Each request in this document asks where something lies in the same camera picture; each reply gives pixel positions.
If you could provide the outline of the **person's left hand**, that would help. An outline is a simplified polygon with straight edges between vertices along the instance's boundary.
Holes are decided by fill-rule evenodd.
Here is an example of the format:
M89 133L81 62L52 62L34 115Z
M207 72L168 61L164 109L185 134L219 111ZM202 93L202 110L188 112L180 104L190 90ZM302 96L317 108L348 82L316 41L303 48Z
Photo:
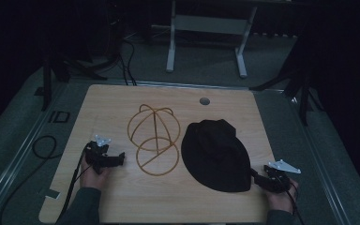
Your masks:
M93 169L89 168L89 164L86 162L85 157L82 158L81 168L83 174L80 176L81 188L95 188L102 190L106 184L111 173L110 168L102 168L101 173L96 173Z

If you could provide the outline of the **white metal stand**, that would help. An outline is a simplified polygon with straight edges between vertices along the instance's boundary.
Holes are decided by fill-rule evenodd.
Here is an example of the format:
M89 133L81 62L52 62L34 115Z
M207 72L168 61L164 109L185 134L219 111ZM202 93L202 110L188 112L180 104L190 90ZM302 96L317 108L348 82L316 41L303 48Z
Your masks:
M176 12L176 0L172 0L171 25L170 25L170 45L167 56L166 71L174 71L175 62L175 33L179 31L204 32L226 35L238 35L242 37L240 45L234 49L238 73L241 78L248 75L244 59L244 50L247 44L248 36L257 7L252 7L248 19L224 19L204 16L191 16L178 14Z

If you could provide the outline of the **black tripod stand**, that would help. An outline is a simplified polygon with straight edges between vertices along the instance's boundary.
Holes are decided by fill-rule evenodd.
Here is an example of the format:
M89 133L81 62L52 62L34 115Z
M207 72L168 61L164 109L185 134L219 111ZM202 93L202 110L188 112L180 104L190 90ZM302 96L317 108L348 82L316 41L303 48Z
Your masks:
M288 80L289 82L283 90L283 95L287 98L295 98L297 94L300 94L298 115L302 124L306 126L308 124L308 99L313 98L309 91L312 75L313 66L297 66L291 63L285 63L276 78L263 84L250 87L250 90L263 91L277 83Z
M87 67L75 59L70 58L68 55L61 52L45 53L43 57L43 85L39 87L35 93L36 96L43 97L43 105L41 110L45 112L53 99L52 92L52 72L54 72L56 79L62 82L69 81L69 74L66 70L66 66L70 65L73 68L78 69L81 74L90 77L94 80L106 80L106 77L102 77L96 74L99 69L107 68L113 60L108 60L101 64Z

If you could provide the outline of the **black bucket hat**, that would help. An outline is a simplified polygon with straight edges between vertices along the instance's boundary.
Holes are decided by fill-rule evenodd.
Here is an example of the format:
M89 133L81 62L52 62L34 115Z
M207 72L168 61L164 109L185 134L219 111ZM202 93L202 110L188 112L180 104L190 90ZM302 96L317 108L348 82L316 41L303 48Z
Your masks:
M248 151L226 120L189 124L181 153L187 170L202 185L222 192L250 190Z

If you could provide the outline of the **golden wire hat stand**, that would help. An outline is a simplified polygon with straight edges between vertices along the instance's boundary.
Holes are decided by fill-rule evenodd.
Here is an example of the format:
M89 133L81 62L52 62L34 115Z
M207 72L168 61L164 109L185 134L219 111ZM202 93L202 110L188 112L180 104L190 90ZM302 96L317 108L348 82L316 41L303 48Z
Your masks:
M142 172L163 176L179 163L181 125L168 107L142 104L127 123L127 136L136 148L136 163Z

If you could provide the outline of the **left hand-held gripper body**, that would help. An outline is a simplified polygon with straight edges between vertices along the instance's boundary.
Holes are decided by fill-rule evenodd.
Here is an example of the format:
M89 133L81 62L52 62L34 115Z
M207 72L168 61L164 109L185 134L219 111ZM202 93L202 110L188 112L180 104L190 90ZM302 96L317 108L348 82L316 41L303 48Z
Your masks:
M85 146L85 160L97 174L101 174L102 168L111 168L116 165L115 157L107 155L111 141L109 138L96 135L95 139Z

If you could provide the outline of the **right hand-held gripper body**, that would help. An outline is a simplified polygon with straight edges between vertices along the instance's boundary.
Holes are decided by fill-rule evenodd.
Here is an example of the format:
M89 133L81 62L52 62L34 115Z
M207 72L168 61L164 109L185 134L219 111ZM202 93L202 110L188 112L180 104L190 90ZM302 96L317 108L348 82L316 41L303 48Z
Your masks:
M281 193L290 189L291 182L287 173L301 173L300 169L295 168L283 159L269 161L267 165L263 166L263 170L267 174L267 180L262 187L274 193Z

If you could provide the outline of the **person's right hand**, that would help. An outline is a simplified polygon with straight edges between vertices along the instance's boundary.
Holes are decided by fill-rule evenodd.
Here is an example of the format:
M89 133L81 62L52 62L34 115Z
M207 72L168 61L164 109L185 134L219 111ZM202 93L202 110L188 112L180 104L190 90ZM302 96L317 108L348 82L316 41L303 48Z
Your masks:
M265 191L270 210L280 210L293 213L297 198L298 183L290 180L291 187L287 192L273 193Z

